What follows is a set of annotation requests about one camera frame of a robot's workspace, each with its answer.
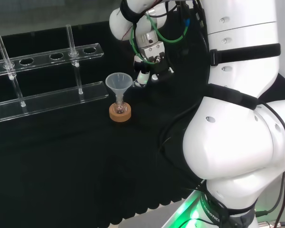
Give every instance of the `funnel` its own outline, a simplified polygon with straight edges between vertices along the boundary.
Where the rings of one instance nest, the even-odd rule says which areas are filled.
[[[124,122],[131,117],[131,107],[124,103],[123,97],[132,82],[132,78],[125,73],[113,73],[105,80],[106,85],[116,94],[116,103],[109,109],[111,119],[116,122]]]

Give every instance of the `green light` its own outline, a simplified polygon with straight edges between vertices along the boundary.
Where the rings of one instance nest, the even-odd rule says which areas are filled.
[[[182,213],[184,213],[184,211],[190,206],[191,203],[192,203],[192,202],[190,202],[190,203],[188,203],[188,202],[183,203],[183,204],[177,209],[176,214],[181,215]]]
[[[186,225],[185,228],[195,228],[195,224],[197,222],[197,218],[199,217],[199,213],[198,211],[195,209],[195,210],[192,210],[191,214],[190,214],[190,218],[192,219],[191,221],[189,221]]]

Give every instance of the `black tablecloth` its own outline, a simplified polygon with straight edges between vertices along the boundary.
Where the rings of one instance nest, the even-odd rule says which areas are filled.
[[[177,23],[162,29],[177,38]],[[133,76],[128,41],[116,40],[108,22],[73,27],[75,45],[100,43],[102,58],[81,63],[83,84],[104,81],[114,72]],[[10,57],[68,47],[65,28],[3,38]],[[178,49],[189,47],[182,57]],[[161,126],[190,107],[205,83],[203,46],[196,33],[167,46],[175,76],[160,85],[129,89],[124,100],[132,118],[110,120],[106,99],[0,123],[0,228],[107,227],[123,218],[167,205],[190,194],[188,183],[161,157],[155,163],[156,136]],[[73,87],[73,69],[64,64],[18,74],[24,96]],[[0,76],[0,101],[14,99],[12,85]],[[285,99],[285,79],[278,77],[263,95]],[[167,143],[167,154],[184,169],[182,134],[193,114],[180,121]]]

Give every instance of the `plastic funnel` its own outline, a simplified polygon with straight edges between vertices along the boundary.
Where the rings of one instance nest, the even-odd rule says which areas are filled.
[[[132,82],[133,80],[131,76],[125,73],[113,73],[105,80],[105,84],[112,89],[117,97],[123,95],[125,91],[132,85]]]

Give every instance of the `black strap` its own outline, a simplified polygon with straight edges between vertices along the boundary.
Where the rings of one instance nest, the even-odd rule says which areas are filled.
[[[238,62],[252,59],[276,57],[281,54],[280,44],[268,44],[252,47],[242,47],[218,51],[210,51],[211,66],[217,66],[221,63]]]
[[[204,96],[230,102],[245,108],[249,108],[251,110],[255,110],[259,104],[258,99],[254,96],[243,94],[238,90],[215,84],[208,84],[206,86],[204,90]]]
[[[143,14],[141,14],[141,13],[135,13],[132,10],[130,10],[127,0],[122,0],[122,2],[120,3],[119,9],[120,9],[123,17],[127,21],[132,22],[133,24],[137,24],[137,22],[143,16]]]
[[[220,220],[222,220],[223,228],[248,228],[255,218],[254,208],[257,201],[245,209],[228,209],[228,216],[226,216],[224,214],[220,215],[220,213],[224,212],[224,209],[213,203],[211,200],[213,196],[211,194],[207,194],[207,197],[208,199],[206,199],[205,193],[201,193],[200,203],[207,217],[217,226],[220,225]],[[242,213],[246,214],[239,217],[230,217],[230,215],[238,215]]]

